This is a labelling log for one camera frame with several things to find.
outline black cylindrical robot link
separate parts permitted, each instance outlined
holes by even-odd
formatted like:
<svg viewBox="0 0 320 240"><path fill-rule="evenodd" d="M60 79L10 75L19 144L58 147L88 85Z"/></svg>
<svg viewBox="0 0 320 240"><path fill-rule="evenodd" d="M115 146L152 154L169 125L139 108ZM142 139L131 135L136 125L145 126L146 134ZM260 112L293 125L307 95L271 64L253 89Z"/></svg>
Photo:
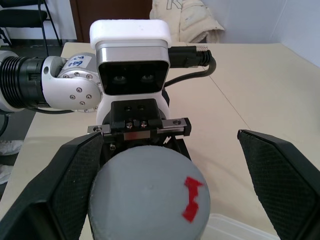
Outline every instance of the black cylindrical robot link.
<svg viewBox="0 0 320 240"><path fill-rule="evenodd" d="M14 108L49 107L42 92L44 58L7 57L0 65L0 88Z"/></svg>

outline gray cylinder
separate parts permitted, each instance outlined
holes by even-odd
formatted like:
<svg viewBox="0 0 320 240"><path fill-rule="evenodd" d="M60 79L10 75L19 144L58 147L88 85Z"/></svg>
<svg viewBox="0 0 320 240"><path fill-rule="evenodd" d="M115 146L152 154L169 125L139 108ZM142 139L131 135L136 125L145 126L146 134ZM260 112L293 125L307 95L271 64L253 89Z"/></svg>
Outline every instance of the gray cylinder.
<svg viewBox="0 0 320 240"><path fill-rule="evenodd" d="M200 185L190 186L187 179ZM193 202L190 194L196 194ZM197 206L192 220L186 212L190 204L193 210ZM198 240L209 214L201 172L185 156L160 146L130 148L109 160L89 200L95 240Z"/></svg>

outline beige table surface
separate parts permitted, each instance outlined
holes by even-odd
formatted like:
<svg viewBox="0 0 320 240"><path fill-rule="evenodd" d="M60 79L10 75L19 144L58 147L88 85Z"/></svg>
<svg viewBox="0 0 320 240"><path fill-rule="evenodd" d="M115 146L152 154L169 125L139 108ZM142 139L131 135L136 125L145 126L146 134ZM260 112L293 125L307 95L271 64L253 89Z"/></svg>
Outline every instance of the beige table surface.
<svg viewBox="0 0 320 240"><path fill-rule="evenodd" d="M320 169L320 69L281 44L209 44L209 49L217 61L212 76L167 88L171 117L191 121L191 136L184 139L208 183L211 212L276 234L254 192L237 131L289 140ZM61 56L81 52L93 51L87 43L66 43ZM168 80L193 71L171 69ZM59 147L86 134L95 121L95 113L35 115L0 202L0 219ZM80 239L92 239L88 219Z"/></svg>

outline shoe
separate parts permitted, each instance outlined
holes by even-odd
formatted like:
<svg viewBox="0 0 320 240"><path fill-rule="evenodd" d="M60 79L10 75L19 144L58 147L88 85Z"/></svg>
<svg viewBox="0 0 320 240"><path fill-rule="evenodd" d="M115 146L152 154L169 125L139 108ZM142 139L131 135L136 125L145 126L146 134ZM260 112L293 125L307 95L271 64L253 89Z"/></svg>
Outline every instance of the shoe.
<svg viewBox="0 0 320 240"><path fill-rule="evenodd" d="M0 185L8 182L14 166L0 165Z"/></svg>
<svg viewBox="0 0 320 240"><path fill-rule="evenodd" d="M22 140L0 141L0 156L14 155L20 152Z"/></svg>

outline screw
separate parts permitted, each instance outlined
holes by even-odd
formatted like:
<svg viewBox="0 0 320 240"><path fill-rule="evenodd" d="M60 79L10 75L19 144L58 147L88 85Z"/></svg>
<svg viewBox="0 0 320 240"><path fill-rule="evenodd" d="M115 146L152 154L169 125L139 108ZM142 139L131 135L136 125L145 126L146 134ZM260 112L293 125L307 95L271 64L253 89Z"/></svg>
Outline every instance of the screw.
<svg viewBox="0 0 320 240"><path fill-rule="evenodd" d="M132 122L127 122L125 126L127 129L132 129Z"/></svg>
<svg viewBox="0 0 320 240"><path fill-rule="evenodd" d="M99 133L99 132L102 131L102 127L100 127L100 126L95 126L95 127L93 128L93 131L95 131L96 133Z"/></svg>
<svg viewBox="0 0 320 240"><path fill-rule="evenodd" d="M147 122L146 121L142 121L140 126L143 129L146 128L147 127Z"/></svg>
<svg viewBox="0 0 320 240"><path fill-rule="evenodd" d="M180 124L181 124L181 121L180 121L180 120L174 120L174 121L173 121L173 124L174 124L174 125L180 125Z"/></svg>
<svg viewBox="0 0 320 240"><path fill-rule="evenodd" d="M114 145L113 143L110 143L110 150L111 151L116 150L116 145Z"/></svg>

